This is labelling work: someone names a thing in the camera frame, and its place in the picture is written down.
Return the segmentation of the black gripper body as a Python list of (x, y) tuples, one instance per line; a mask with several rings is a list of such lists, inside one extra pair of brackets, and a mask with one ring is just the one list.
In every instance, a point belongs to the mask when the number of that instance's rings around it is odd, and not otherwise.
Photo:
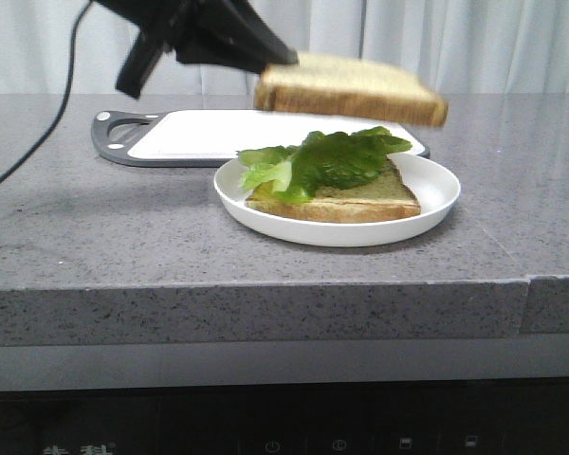
[(98, 3), (138, 27), (116, 81), (123, 94), (137, 99), (163, 54), (174, 52), (181, 64), (244, 68), (244, 49), (233, 39), (201, 27), (199, 1), (118, 1)]

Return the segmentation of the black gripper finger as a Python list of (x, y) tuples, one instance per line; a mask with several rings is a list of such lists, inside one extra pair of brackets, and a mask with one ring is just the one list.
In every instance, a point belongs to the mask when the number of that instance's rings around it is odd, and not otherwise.
[(270, 64), (297, 64), (297, 52), (263, 21), (249, 1), (204, 1), (205, 64), (260, 74)]

